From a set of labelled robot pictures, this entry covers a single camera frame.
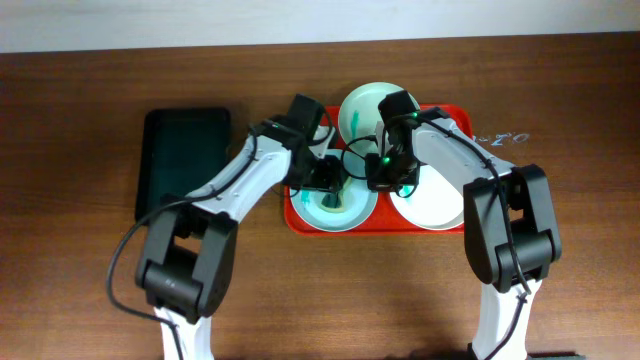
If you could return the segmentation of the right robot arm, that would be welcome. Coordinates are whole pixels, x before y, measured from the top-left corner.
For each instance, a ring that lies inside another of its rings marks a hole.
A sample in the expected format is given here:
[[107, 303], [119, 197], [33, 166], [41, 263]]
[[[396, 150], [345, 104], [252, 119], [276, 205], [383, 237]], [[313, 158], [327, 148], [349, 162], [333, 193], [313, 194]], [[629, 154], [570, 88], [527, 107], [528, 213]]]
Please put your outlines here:
[[386, 95], [377, 110], [378, 150], [365, 158], [374, 192], [417, 187], [429, 165], [463, 197], [464, 248], [482, 284], [473, 359], [526, 359], [532, 301], [560, 259], [562, 244], [545, 172], [501, 160], [466, 136], [439, 107], [422, 110], [411, 95]]

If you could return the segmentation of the white plate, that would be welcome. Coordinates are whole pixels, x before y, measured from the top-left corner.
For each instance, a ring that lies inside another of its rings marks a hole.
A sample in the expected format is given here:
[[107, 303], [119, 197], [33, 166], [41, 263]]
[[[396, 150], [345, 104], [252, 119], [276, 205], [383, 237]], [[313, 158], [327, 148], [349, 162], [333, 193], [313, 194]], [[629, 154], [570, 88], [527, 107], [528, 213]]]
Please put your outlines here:
[[444, 231], [464, 223], [462, 195], [433, 167], [420, 168], [417, 189], [405, 185], [390, 199], [397, 212], [411, 224]]

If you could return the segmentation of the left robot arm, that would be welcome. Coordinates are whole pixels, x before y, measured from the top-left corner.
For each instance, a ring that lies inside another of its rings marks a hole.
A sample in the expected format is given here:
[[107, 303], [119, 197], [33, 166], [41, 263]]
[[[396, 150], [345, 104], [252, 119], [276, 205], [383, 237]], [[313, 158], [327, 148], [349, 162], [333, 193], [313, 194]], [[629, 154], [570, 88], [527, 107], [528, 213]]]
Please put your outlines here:
[[298, 94], [286, 114], [251, 129], [211, 180], [144, 216], [148, 232], [135, 283], [161, 326], [165, 358], [212, 358], [212, 316], [231, 282], [240, 223], [278, 183], [339, 188], [337, 160], [327, 154], [335, 137], [326, 108]]

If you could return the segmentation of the green yellow sponge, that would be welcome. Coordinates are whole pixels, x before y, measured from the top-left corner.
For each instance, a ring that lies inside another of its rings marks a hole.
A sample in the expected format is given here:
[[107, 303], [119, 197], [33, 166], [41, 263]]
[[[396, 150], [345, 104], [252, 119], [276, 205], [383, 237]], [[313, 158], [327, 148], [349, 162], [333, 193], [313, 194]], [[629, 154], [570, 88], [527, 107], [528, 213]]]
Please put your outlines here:
[[325, 193], [320, 202], [320, 208], [323, 211], [330, 212], [330, 213], [344, 212], [345, 211], [344, 193], [343, 192]]

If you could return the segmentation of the mint green plate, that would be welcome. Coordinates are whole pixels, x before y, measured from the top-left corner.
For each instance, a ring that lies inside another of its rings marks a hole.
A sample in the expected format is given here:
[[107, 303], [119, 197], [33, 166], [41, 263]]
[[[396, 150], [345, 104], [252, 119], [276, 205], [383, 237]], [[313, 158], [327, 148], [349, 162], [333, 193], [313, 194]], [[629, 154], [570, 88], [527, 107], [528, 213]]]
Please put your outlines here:
[[387, 82], [373, 82], [359, 86], [343, 101], [339, 109], [338, 127], [342, 140], [375, 135], [383, 120], [378, 105], [388, 94], [403, 88]]

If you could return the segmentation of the light blue plate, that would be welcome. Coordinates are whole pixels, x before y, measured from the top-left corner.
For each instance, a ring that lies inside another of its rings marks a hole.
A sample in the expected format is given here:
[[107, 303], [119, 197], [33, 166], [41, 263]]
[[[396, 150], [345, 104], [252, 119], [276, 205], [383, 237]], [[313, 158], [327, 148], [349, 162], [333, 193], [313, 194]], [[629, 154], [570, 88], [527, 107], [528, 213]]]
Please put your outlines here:
[[344, 193], [345, 211], [330, 213], [320, 208], [324, 194], [330, 192], [292, 190], [293, 195], [289, 199], [307, 224], [326, 232], [344, 232], [359, 226], [371, 215], [378, 195], [369, 190], [363, 180], [365, 162], [360, 156], [341, 149], [330, 149], [326, 153], [329, 155], [335, 155], [341, 161], [345, 173], [345, 184], [339, 191]]

